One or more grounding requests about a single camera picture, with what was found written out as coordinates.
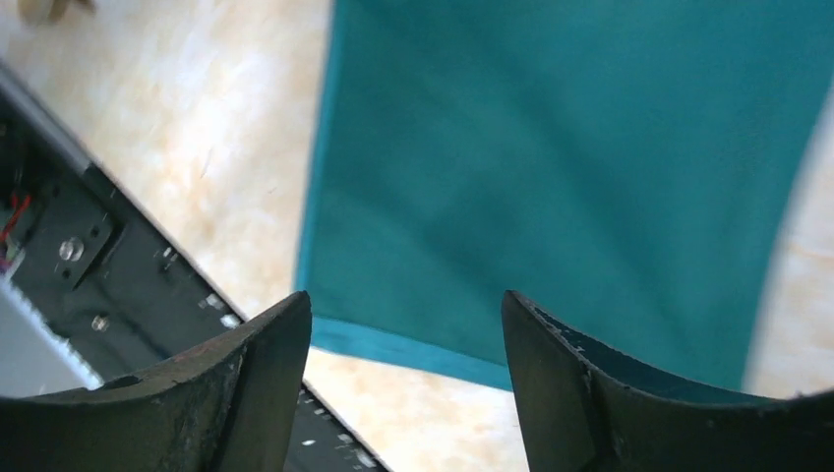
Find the teal cloth napkin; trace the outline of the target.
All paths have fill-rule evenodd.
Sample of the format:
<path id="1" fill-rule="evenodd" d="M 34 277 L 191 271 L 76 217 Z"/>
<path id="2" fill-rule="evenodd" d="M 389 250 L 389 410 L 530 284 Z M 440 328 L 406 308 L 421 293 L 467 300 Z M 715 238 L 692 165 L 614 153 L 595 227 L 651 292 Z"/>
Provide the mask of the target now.
<path id="1" fill-rule="evenodd" d="M 507 290 L 738 388 L 833 73 L 829 1 L 338 1 L 314 346 L 509 388 Z"/>

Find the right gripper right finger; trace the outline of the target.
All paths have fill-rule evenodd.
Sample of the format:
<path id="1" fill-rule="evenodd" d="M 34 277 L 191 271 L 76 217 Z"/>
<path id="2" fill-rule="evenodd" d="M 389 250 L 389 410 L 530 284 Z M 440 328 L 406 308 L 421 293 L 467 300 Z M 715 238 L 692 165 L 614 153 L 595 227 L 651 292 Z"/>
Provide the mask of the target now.
<path id="1" fill-rule="evenodd" d="M 833 394 L 774 399 L 647 365 L 502 302 L 508 370 L 533 471 L 829 471 Z"/>

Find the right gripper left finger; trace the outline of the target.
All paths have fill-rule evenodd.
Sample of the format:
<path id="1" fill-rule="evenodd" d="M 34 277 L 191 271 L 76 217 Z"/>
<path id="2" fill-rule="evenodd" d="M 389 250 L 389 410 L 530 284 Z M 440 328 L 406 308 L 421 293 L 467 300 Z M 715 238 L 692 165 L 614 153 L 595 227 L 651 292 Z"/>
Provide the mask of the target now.
<path id="1" fill-rule="evenodd" d="M 1 402 L 5 471 L 278 471 L 309 352 L 310 297 L 95 390 Z"/>

